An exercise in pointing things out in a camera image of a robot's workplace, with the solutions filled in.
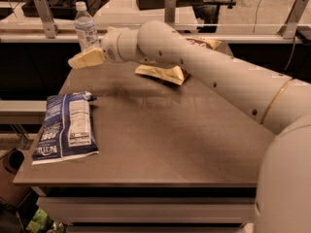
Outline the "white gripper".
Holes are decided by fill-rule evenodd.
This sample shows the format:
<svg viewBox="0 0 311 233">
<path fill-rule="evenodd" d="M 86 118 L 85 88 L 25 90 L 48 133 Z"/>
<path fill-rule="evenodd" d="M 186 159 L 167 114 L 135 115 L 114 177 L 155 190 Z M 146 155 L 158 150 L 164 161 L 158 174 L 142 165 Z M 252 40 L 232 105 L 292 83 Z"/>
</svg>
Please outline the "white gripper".
<svg viewBox="0 0 311 233">
<path fill-rule="evenodd" d="M 127 28 L 108 26 L 107 33 L 101 40 L 101 48 L 92 48 L 74 55 L 68 60 L 69 66 L 73 69 L 97 66 L 105 62 L 105 57 L 112 62 L 124 62 L 127 31 Z"/>
</svg>

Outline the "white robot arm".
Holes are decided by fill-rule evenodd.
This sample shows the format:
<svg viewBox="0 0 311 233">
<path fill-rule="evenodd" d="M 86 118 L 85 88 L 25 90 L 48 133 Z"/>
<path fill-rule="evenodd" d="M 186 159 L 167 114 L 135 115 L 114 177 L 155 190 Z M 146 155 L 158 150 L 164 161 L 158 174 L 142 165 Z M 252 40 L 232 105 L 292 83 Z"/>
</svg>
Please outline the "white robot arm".
<svg viewBox="0 0 311 233">
<path fill-rule="evenodd" d="M 115 62 L 184 68 L 276 135 L 265 152 L 255 202 L 256 233 L 311 233 L 310 84 L 191 44 L 170 25 L 111 28 L 99 48 L 69 60 L 74 69 Z"/>
</svg>

